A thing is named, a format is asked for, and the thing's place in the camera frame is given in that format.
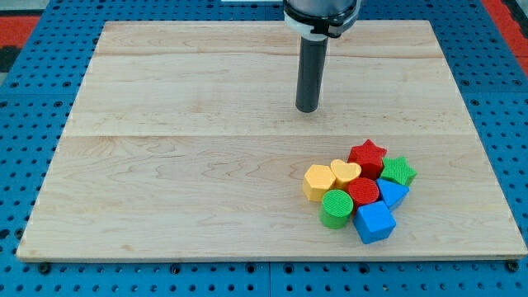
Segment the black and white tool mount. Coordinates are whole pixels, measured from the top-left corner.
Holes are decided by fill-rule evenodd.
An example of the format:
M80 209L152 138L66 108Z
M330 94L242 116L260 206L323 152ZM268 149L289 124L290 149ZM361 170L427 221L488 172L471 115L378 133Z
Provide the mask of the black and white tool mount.
M307 40L339 38L356 22L361 0L284 0L286 24Z

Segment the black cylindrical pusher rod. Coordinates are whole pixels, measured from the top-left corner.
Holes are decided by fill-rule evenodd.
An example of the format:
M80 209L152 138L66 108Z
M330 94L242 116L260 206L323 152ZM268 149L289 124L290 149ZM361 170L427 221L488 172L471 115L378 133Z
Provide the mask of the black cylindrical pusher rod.
M303 113L318 109L328 40L301 38L296 88L296 108Z

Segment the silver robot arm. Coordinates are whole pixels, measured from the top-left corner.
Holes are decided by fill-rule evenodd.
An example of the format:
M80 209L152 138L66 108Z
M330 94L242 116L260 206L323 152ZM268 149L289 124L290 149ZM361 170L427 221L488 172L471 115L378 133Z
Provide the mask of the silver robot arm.
M295 106L303 113L318 109L328 41L356 22L361 0L284 0L284 20L300 35Z

